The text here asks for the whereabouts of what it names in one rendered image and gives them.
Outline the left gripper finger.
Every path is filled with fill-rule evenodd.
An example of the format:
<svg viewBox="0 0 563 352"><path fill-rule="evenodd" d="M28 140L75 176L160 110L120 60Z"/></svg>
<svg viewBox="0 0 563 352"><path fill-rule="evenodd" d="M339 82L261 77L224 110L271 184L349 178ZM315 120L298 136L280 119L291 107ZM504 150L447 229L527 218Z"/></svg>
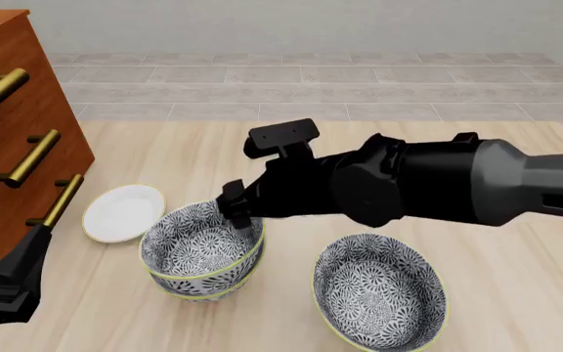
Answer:
<svg viewBox="0 0 563 352"><path fill-rule="evenodd" d="M41 276L52 228L38 224L0 260L0 294L41 291Z"/></svg>

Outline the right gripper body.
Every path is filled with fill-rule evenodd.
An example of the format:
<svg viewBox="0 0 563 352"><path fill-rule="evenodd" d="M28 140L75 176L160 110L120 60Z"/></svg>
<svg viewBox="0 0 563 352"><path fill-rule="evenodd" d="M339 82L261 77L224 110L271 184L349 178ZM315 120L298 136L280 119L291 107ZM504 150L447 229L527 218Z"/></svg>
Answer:
<svg viewBox="0 0 563 352"><path fill-rule="evenodd" d="M244 187L240 199L224 200L221 195L216 198L220 213L230 220L232 217L244 215L250 218L264 217L283 219L292 216L286 178L292 171L292 163L288 160L270 160L265 172Z"/></svg>

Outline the wooden cabinet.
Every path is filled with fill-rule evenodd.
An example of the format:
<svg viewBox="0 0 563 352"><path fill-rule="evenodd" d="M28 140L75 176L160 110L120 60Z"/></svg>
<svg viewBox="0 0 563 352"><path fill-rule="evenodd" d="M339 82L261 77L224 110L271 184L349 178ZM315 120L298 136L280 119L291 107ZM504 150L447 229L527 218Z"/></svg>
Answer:
<svg viewBox="0 0 563 352"><path fill-rule="evenodd" d="M29 80L0 105L0 173L10 172L34 146L30 135L50 129L61 139L18 189L0 182L0 260L27 234L61 192L55 181L84 174L94 155L65 98L26 10L0 10L0 75L25 69Z"/></svg>

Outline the black patterned bowl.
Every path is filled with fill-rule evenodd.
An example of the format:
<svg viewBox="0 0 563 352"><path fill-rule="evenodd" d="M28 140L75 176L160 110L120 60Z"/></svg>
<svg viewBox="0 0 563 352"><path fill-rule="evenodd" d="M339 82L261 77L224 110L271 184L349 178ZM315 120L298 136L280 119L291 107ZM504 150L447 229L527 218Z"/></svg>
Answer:
<svg viewBox="0 0 563 352"><path fill-rule="evenodd" d="M237 265L226 274L216 275L197 281L168 281L149 274L163 292L191 302L219 301L241 289L257 269L266 248L263 240L258 250L249 259Z"/></svg>
<svg viewBox="0 0 563 352"><path fill-rule="evenodd" d="M265 239L264 222L236 229L217 201L201 201L168 213L141 239L139 256L149 274L168 281L197 281L226 274L252 257Z"/></svg>
<svg viewBox="0 0 563 352"><path fill-rule="evenodd" d="M443 282L425 257L378 234L328 245L316 260L312 293L328 326L366 352L423 352L449 313Z"/></svg>

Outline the white plate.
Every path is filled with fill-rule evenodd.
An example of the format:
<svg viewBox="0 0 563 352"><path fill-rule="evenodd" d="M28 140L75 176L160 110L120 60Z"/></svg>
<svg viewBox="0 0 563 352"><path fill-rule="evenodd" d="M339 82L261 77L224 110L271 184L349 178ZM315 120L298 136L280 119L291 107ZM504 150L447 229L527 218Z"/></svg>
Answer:
<svg viewBox="0 0 563 352"><path fill-rule="evenodd" d="M165 209L166 199L158 188L125 185L95 198L82 216L82 228L96 242L128 242L144 234Z"/></svg>

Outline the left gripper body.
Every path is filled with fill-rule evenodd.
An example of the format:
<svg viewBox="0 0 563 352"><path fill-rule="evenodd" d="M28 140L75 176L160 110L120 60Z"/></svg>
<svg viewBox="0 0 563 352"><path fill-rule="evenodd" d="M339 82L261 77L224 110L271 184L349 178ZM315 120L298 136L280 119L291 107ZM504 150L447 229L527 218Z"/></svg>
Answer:
<svg viewBox="0 0 563 352"><path fill-rule="evenodd" d="M23 286L13 295L0 295L0 325L28 323L40 298L40 284Z"/></svg>

